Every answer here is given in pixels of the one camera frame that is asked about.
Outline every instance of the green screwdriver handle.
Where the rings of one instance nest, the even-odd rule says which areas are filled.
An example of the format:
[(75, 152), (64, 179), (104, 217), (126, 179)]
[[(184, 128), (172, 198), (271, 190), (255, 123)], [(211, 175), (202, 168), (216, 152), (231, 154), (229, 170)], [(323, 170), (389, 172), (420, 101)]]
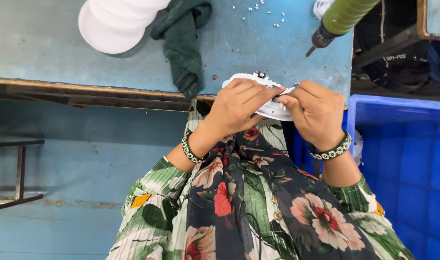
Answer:
[(323, 26), (336, 35), (350, 31), (380, 0), (335, 0), (323, 15)]

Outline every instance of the floral scarf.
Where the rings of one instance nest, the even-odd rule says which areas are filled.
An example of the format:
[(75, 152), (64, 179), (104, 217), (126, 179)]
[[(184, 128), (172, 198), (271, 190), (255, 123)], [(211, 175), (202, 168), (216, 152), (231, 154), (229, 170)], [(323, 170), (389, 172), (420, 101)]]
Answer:
[(248, 259), (254, 250), (243, 200), (241, 160), (254, 162), (263, 173), (300, 259), (378, 259), (328, 187), (298, 169), (255, 128), (219, 141), (194, 177), (188, 201), (186, 259)]

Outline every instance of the bangle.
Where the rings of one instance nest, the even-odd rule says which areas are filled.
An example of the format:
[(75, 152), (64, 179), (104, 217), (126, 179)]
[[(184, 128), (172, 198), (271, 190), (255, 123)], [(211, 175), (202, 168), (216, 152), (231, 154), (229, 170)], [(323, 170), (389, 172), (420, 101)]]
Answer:
[(183, 152), (185, 153), (186, 157), (188, 157), (188, 159), (190, 161), (192, 161), (193, 163), (203, 163), (207, 160), (207, 158), (209, 157), (209, 154), (206, 154), (206, 156), (204, 156), (203, 158), (199, 158), (194, 155), (194, 153), (191, 151), (191, 149), (189, 148), (189, 145), (188, 145), (188, 137), (192, 133), (193, 132), (189, 132), (189, 133), (185, 134), (185, 136), (183, 136), (183, 139), (182, 139)]
[(347, 133), (347, 131), (343, 130), (345, 133), (344, 139), (342, 139), (342, 141), (340, 142), (339, 145), (337, 145), (336, 147), (334, 147), (331, 150), (322, 152), (322, 153), (317, 153), (315, 150), (315, 145), (310, 144), (310, 146), (308, 147), (308, 151), (310, 152), (310, 155), (318, 160), (329, 160), (329, 159), (333, 159), (338, 157), (339, 155), (345, 153), (345, 151), (347, 151), (350, 147), (350, 145), (352, 144), (352, 137), (350, 137), (350, 134)]

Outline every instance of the woman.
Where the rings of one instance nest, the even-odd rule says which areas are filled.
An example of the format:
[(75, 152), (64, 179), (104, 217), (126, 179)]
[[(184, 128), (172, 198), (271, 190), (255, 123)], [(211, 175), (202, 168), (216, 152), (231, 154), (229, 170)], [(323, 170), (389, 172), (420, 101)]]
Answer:
[(278, 98), (319, 180), (287, 156), (280, 122), (254, 114), (284, 89), (235, 79), (211, 109), (194, 101), (182, 143), (131, 188), (108, 259), (414, 259), (345, 152), (343, 95), (305, 80)]

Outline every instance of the gold button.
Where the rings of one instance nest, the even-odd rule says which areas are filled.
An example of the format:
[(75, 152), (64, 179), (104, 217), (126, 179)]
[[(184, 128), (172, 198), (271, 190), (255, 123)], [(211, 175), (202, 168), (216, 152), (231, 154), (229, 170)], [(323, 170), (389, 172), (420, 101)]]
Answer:
[(281, 212), (279, 212), (279, 211), (275, 212), (275, 219), (276, 220), (281, 220), (282, 219)]

